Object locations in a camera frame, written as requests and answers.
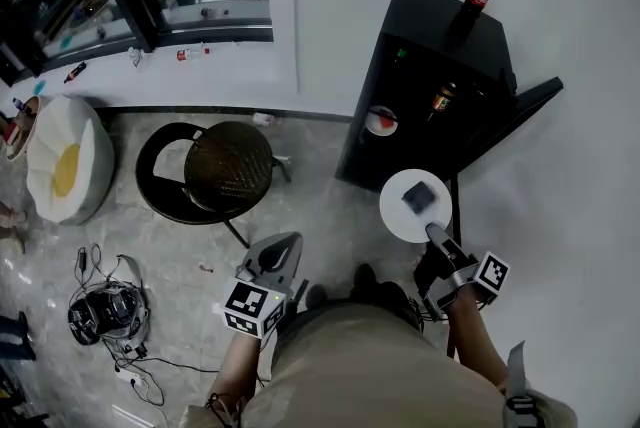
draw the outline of window frame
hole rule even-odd
[[[17,82],[83,60],[122,53],[130,47],[152,52],[156,47],[200,42],[273,42],[270,17],[212,20],[206,24],[192,22],[170,27],[164,21],[158,0],[115,1],[131,29],[131,34],[91,42],[48,57],[34,40],[30,28],[19,12],[8,0],[0,0],[0,40],[5,42],[25,67],[24,70],[7,78],[10,80],[13,76],[13,82]]]

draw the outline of yellow cushion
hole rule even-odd
[[[66,197],[73,188],[76,182],[79,155],[80,146],[78,144],[70,145],[56,163],[56,171],[53,174],[53,193],[56,197]]]

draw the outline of t-shirt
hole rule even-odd
[[[537,393],[547,428],[576,426],[565,405]],[[429,344],[393,314],[350,304],[288,341],[272,381],[242,410],[242,428],[504,426],[505,398],[488,380]],[[220,427],[189,406],[184,428]]]

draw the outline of chair leg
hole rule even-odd
[[[231,231],[231,234],[233,234],[238,239],[238,241],[242,243],[242,245],[244,245],[244,248],[246,248],[247,250],[250,248],[249,244],[245,241],[245,239],[242,236],[240,236],[240,233],[236,231],[236,228],[233,225],[231,225],[231,222],[229,222],[229,220],[225,220],[224,225],[226,225],[227,229]]]
[[[282,172],[282,176],[287,183],[291,182],[291,176],[289,175],[289,172],[287,172],[287,168],[284,166],[284,163],[282,163],[278,158],[274,157],[273,166],[280,169],[280,171]]]

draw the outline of forearm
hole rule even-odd
[[[252,398],[256,388],[259,357],[260,340],[236,333],[207,398],[213,393],[218,394],[230,409],[240,398]]]
[[[500,386],[507,379],[507,366],[496,351],[478,311],[472,286],[464,286],[448,309],[450,334],[460,363]]]

